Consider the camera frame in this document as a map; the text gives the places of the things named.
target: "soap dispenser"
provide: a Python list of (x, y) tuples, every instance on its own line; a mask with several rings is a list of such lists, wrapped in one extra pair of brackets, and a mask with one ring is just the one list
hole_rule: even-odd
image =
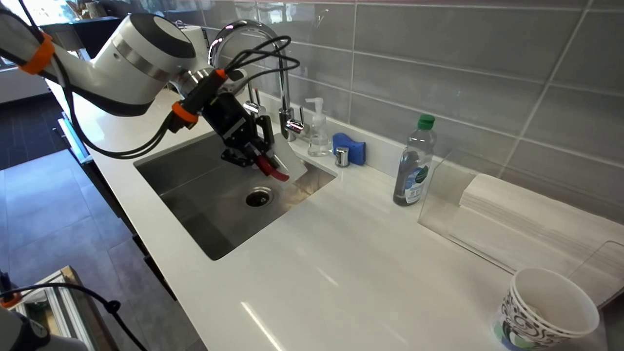
[(329, 154), (329, 133), (327, 123), (323, 115), (323, 99), (321, 97), (308, 97), (306, 103), (313, 103), (311, 119), (308, 119), (310, 125), (310, 156), (325, 156)]

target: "bottle cap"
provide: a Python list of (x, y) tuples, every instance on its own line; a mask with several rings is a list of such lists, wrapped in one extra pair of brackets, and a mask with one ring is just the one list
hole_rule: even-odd
[(432, 115), (421, 115), (417, 119), (417, 129), (421, 129), (421, 131), (430, 131), (432, 125), (434, 125), (434, 117)]

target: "black cable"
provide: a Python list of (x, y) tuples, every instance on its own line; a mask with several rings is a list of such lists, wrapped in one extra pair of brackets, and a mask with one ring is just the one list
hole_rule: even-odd
[(255, 78), (259, 78), (259, 76), (272, 74), (272, 72), (282, 72), (282, 68), (261, 70), (261, 72), (257, 72), (257, 74), (251, 74), (251, 76), (243, 78), (243, 80), (239, 82), (239, 86), (243, 86), (243, 84), (247, 84), (247, 82), (251, 82), (251, 80), (255, 80)]
[(40, 33), (40, 29), (37, 27), (37, 23), (35, 23), (35, 19), (33, 19), (33, 16), (31, 16), (31, 12), (25, 8), (25, 4), (23, 4), (23, 0), (19, 0), (19, 6), (21, 6), (21, 10), (23, 10), (23, 14), (25, 14), (25, 17), (27, 17), (27, 21), (31, 21), (31, 33), (35, 33), (35, 37), (38, 39), (38, 41), (42, 41), (42, 33)]
[(85, 289), (81, 285), (72, 285), (72, 283), (40, 283), (40, 285), (31, 285), (31, 287), (23, 287), (23, 289), (13, 289), (13, 290), (7, 290), (5, 294), (19, 294), (23, 290), (37, 290), (37, 289), (70, 289), (70, 290), (77, 290), (81, 294), (87, 294), (91, 296), (93, 300), (97, 300), (105, 312), (109, 312), (115, 322), (118, 324), (118, 328), (132, 339), (132, 343), (140, 349), (140, 351), (146, 351), (146, 347), (138, 341), (138, 337), (130, 331), (130, 328), (122, 322), (122, 318), (118, 316), (118, 308), (120, 308), (120, 302), (118, 300), (105, 300), (101, 294), (97, 294), (95, 290), (91, 289)]
[(272, 39), (267, 39), (267, 41), (255, 45), (253, 49), (243, 49), (243, 51), (239, 51), (239, 53), (226, 64), (224, 70), (226, 70), (226, 72), (228, 72), (228, 70), (235, 70), (235, 68), (241, 68), (241, 66), (245, 66), (245, 64), (263, 60), (263, 58), (267, 58), (267, 56), (292, 58), (292, 56), (280, 55), (288, 45), (290, 45), (290, 37), (288, 37), (288, 35), (276, 35), (276, 37), (272, 37)]
[[(27, 25), (19, 16), (15, 16), (13, 12), (7, 12), (7, 10), (0, 10), (0, 16), (9, 16), (13, 17), (17, 23), (21, 23), (38, 43), (42, 41), (42, 33), (38, 31), (38, 27), (35, 25), (33, 21), (33, 16), (29, 14), (29, 10), (25, 8), (23, 0), (19, 0), (27, 19), (31, 21), (31, 25)], [(109, 158), (120, 158), (120, 160), (128, 160), (128, 158), (138, 158), (138, 156), (144, 156), (148, 154), (150, 150), (154, 150), (157, 146), (157, 142), (163, 138), (163, 134), (167, 133), (167, 125), (165, 121), (159, 125), (159, 129), (155, 131), (155, 134), (146, 140), (144, 144), (132, 148), (132, 150), (120, 150), (120, 152), (113, 152), (113, 150), (103, 150), (99, 148), (93, 140), (87, 138), (87, 134), (83, 133), (77, 117), (76, 117), (76, 107), (74, 107), (74, 95), (72, 95), (72, 84), (70, 84), (70, 78), (66, 74), (66, 68), (62, 66), (60, 58), (54, 55), (54, 62), (58, 66), (58, 74), (60, 74), (60, 86), (62, 86), (62, 92), (64, 92), (64, 99), (68, 103), (68, 109), (70, 109), (70, 123), (77, 134), (77, 138), (87, 144), (89, 148), (93, 148), (95, 152), (99, 154), (105, 154)]]

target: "bottle label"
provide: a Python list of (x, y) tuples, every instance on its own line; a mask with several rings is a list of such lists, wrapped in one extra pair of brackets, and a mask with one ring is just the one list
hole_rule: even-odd
[(423, 195), (423, 181), (427, 179), (428, 168), (415, 168), (411, 173), (405, 177), (405, 203), (415, 203)]

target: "white cup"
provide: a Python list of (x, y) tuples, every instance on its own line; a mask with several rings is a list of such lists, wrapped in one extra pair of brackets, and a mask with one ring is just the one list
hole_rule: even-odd
[(530, 267), (512, 277), (495, 333), (510, 351), (547, 349), (594, 331), (598, 322), (598, 310), (583, 289), (563, 275)]

